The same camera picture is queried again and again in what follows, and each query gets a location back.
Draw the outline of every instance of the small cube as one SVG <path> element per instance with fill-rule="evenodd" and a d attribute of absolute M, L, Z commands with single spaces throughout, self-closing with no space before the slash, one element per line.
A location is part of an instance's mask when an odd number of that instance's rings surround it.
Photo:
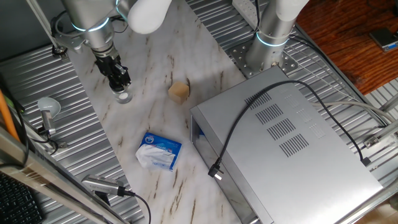
<path fill-rule="evenodd" d="M 169 88 L 169 97 L 172 101 L 182 104 L 189 96 L 189 86 L 182 82 L 175 82 Z"/>

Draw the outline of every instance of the black keyboard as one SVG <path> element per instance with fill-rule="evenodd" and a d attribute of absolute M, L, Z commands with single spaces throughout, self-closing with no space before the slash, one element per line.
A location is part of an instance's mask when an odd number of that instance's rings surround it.
<path fill-rule="evenodd" d="M 44 215 L 26 185 L 0 172 L 0 223 L 38 224 Z"/>

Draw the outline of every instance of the wooden surface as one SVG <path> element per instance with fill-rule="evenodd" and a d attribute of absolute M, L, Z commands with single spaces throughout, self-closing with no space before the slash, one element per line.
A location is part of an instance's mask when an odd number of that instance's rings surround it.
<path fill-rule="evenodd" d="M 366 214 L 355 224 L 398 224 L 398 212 L 387 201 Z"/>
<path fill-rule="evenodd" d="M 298 24 L 355 84 L 368 94 L 398 77 L 398 50 L 383 52 L 370 38 L 371 31 L 398 29 L 392 13 L 393 1 L 310 0 L 298 17 Z"/>

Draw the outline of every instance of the black wire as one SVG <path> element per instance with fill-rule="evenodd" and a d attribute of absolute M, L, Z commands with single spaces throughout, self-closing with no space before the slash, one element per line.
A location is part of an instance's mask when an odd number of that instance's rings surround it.
<path fill-rule="evenodd" d="M 110 19 L 111 19 L 111 22 L 113 22 L 113 21 L 126 22 L 126 21 L 123 19 L 122 16 L 113 16 L 113 17 L 110 17 Z M 121 33 L 123 33 L 124 31 L 126 31 L 126 29 L 127 29 L 128 27 L 129 27 L 129 24 L 126 25 L 126 27 L 124 28 L 123 31 L 114 31 L 114 32 L 117 33 L 117 34 L 121 34 Z"/>
<path fill-rule="evenodd" d="M 330 116 L 330 118 L 340 127 L 340 129 L 347 135 L 347 137 L 349 138 L 349 140 L 354 144 L 358 154 L 359 154 L 359 158 L 362 161 L 363 160 L 363 156 L 362 156 L 362 152 L 361 149 L 358 147 L 357 143 L 354 141 L 353 137 L 351 137 L 351 135 L 347 132 L 347 130 L 345 130 L 345 128 L 336 120 L 336 118 L 332 115 L 332 113 L 328 110 L 328 108 L 325 106 L 325 104 L 322 102 L 321 98 L 317 95 L 317 93 L 315 93 L 315 91 L 306 83 L 301 82 L 301 81 L 297 81 L 297 80 L 288 80 L 288 81 L 283 81 L 283 82 L 278 82 L 278 83 L 274 83 L 272 85 L 269 85 L 267 87 L 265 87 L 263 90 L 261 90 L 256 97 L 254 97 L 254 99 L 242 110 L 242 112 L 239 114 L 238 118 L 236 118 L 234 124 L 232 125 L 232 128 L 229 130 L 228 133 L 228 137 L 226 138 L 226 141 L 224 143 L 224 147 L 223 150 L 220 153 L 220 156 L 218 157 L 218 159 L 216 160 L 215 164 L 220 165 L 221 164 L 221 160 L 224 156 L 224 153 L 226 151 L 226 148 L 228 146 L 229 140 L 231 139 L 232 133 L 235 130 L 236 125 L 238 124 L 239 120 L 242 118 L 242 116 L 245 114 L 245 112 L 253 105 L 253 103 L 259 99 L 262 95 L 264 95 L 265 93 L 267 93 L 269 90 L 278 87 L 280 85 L 284 85 L 284 84 L 288 84 L 288 83 L 298 83 L 301 84 L 305 87 L 307 87 L 312 94 L 317 98 L 317 100 L 319 101 L 319 103 L 322 105 L 323 109 L 325 109 L 325 111 L 328 113 L 328 115 Z"/>
<path fill-rule="evenodd" d="M 56 28 L 55 28 L 55 22 L 56 22 L 57 20 L 59 20 L 59 18 L 60 18 L 62 15 L 64 15 L 65 13 L 67 13 L 66 10 L 62 11 L 60 14 L 58 14 L 57 16 L 55 16 L 55 17 L 53 17 L 53 18 L 51 19 L 51 21 L 50 21 L 50 28 L 51 28 L 51 35 L 52 35 L 53 37 L 55 37 L 55 34 L 57 33 L 57 30 L 56 30 Z"/>
<path fill-rule="evenodd" d="M 147 207 L 147 209 L 148 209 L 148 214 L 149 214 L 149 224 L 150 224 L 150 222 L 151 222 L 151 219 L 152 219 L 152 217 L 151 217 L 151 215 L 150 215 L 150 208 L 149 208 L 149 205 L 148 205 L 148 203 L 141 197 L 141 196 L 139 196 L 139 195 L 137 195 L 136 193 L 134 193 L 134 192 L 131 192 L 131 191 L 128 191 L 128 190 L 125 190 L 124 191 L 124 194 L 125 195 L 128 195 L 128 196 L 133 196 L 133 197 L 136 197 L 136 198 L 139 198 L 140 200 L 142 200 L 142 202 L 144 202 L 144 204 L 145 204 L 145 206 Z"/>
<path fill-rule="evenodd" d="M 123 30 L 123 31 L 120 31 L 120 32 L 118 32 L 118 31 L 114 31 L 114 32 L 115 32 L 115 33 L 117 33 L 117 34 L 121 34 L 121 33 L 123 33 L 124 31 L 126 31 L 127 27 L 129 27 L 129 24 L 127 24 L 127 25 L 126 25 L 126 27 L 124 28 L 124 30 Z"/>
<path fill-rule="evenodd" d="M 1 82 L 0 82 L 0 89 L 2 91 L 10 93 L 9 89 L 5 86 L 5 84 L 2 84 Z M 24 167 L 29 158 L 29 143 L 28 143 L 29 138 L 27 137 L 25 122 L 21 115 L 21 110 L 23 110 L 23 109 L 19 108 L 18 105 L 20 105 L 20 104 L 15 100 L 15 98 L 11 94 L 9 95 L 9 99 L 12 101 L 12 104 L 14 104 L 15 110 L 17 111 L 17 115 L 19 118 L 19 122 L 21 123 L 21 127 L 22 127 L 22 133 L 19 133 L 19 139 L 21 140 L 21 142 L 25 142 L 25 147 L 26 147 L 26 150 L 24 152 L 25 157 L 22 162 L 22 166 Z"/>
<path fill-rule="evenodd" d="M 40 141 L 40 140 L 37 140 L 37 139 L 31 139 L 31 140 L 33 140 L 34 142 L 37 142 L 37 143 L 48 143 L 48 142 L 50 142 L 49 138 L 46 141 Z"/>
<path fill-rule="evenodd" d="M 259 30 L 259 26 L 260 26 L 260 4 L 259 4 L 259 0 L 254 0 L 254 5 L 256 6 L 256 12 L 257 12 L 257 26 L 254 29 L 254 32 L 257 32 L 257 30 Z"/>
<path fill-rule="evenodd" d="M 54 154 L 58 151 L 59 145 L 58 145 L 58 143 L 56 143 L 55 141 L 53 141 L 53 140 L 51 140 L 51 139 L 50 139 L 50 142 L 51 142 L 52 144 L 54 144 L 54 146 L 55 146 L 54 151 L 51 152 L 51 154 L 50 154 L 50 156 L 52 156 L 52 155 L 54 155 Z"/>
<path fill-rule="evenodd" d="M 55 149 L 54 149 L 53 152 L 51 152 L 50 156 L 54 155 L 54 154 L 58 151 L 58 149 L 59 149 L 58 143 L 55 142 L 54 140 L 51 140 L 50 138 L 47 138 L 46 141 L 40 141 L 40 140 L 37 140 L 37 139 L 31 139 L 31 140 L 33 140 L 33 141 L 35 141 L 35 142 L 37 142 L 37 143 L 48 143 L 48 142 L 51 142 L 52 144 L 54 144 Z"/>
<path fill-rule="evenodd" d="M 24 168 L 24 166 L 18 165 L 18 164 L 0 164 L 0 170 L 3 169 L 3 168 L 6 168 L 6 167 L 13 167 L 13 168 L 16 168 L 16 169 L 19 169 L 19 170 Z"/>

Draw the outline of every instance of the white marble countertop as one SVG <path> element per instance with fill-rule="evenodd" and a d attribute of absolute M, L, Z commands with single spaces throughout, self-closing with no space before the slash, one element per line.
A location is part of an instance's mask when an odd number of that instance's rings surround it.
<path fill-rule="evenodd" d="M 152 223 L 240 223 L 189 140 L 189 109 L 244 81 L 243 75 L 184 0 L 172 2 L 154 33 L 128 29 L 114 44 L 132 80 L 134 97 L 125 105 L 115 101 L 90 49 L 69 56 L 132 190 L 149 203 Z M 176 81 L 190 85 L 183 105 L 168 98 Z M 135 153 L 147 131 L 182 143 L 174 172 L 141 167 Z"/>

